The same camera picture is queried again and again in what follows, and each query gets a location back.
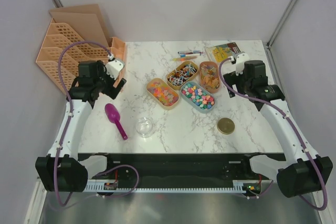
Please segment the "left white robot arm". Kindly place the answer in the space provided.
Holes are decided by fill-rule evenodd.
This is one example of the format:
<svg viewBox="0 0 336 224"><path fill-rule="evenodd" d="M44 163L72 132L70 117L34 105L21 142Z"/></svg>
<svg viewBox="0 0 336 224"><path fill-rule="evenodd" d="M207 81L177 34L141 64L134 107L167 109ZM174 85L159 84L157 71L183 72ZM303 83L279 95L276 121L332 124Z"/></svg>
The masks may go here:
<svg viewBox="0 0 336 224"><path fill-rule="evenodd" d="M79 143L84 126L99 95L115 99L126 83L121 79L115 87L124 62L112 59L83 61L78 76L68 89L65 116L57 137L45 157L36 159L36 171L47 191L82 192L87 182L97 174L111 178L115 165L103 155L92 155L79 161Z"/></svg>

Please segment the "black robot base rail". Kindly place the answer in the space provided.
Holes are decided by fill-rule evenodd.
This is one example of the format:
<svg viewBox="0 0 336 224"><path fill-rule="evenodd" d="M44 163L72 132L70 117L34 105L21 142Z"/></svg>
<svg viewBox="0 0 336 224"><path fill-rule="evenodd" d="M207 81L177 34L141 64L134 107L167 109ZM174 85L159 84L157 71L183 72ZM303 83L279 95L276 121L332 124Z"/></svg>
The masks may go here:
<svg viewBox="0 0 336 224"><path fill-rule="evenodd" d="M252 172L247 153L136 154L105 153L104 175L122 186L210 187L228 186L229 180L268 180Z"/></svg>

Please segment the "magenta plastic scoop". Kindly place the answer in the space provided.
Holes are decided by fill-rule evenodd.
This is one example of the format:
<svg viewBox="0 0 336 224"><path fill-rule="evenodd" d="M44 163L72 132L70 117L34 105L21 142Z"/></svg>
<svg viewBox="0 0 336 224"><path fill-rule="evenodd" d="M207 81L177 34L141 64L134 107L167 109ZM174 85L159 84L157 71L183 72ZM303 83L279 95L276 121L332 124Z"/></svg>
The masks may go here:
<svg viewBox="0 0 336 224"><path fill-rule="evenodd" d="M120 114L117 108L113 104L108 103L105 105L104 111L106 113L108 120L116 125L119 133L122 136L122 139L127 140L128 136L120 123Z"/></svg>

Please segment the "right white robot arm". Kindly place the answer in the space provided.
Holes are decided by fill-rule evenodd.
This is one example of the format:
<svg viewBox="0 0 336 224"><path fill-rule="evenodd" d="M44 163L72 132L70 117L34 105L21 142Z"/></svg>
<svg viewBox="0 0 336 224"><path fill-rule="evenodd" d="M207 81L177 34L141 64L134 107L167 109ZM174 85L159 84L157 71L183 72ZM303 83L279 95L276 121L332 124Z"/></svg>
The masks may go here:
<svg viewBox="0 0 336 224"><path fill-rule="evenodd" d="M248 179L261 174L275 180L287 198L322 191L326 199L326 183L333 163L329 157L320 156L299 131L284 94L277 85L268 83L264 62L245 61L241 71L224 74L221 81L230 97L238 95L255 105L271 126L285 155L284 161L277 161L265 154L251 154L241 164L241 174Z"/></svg>

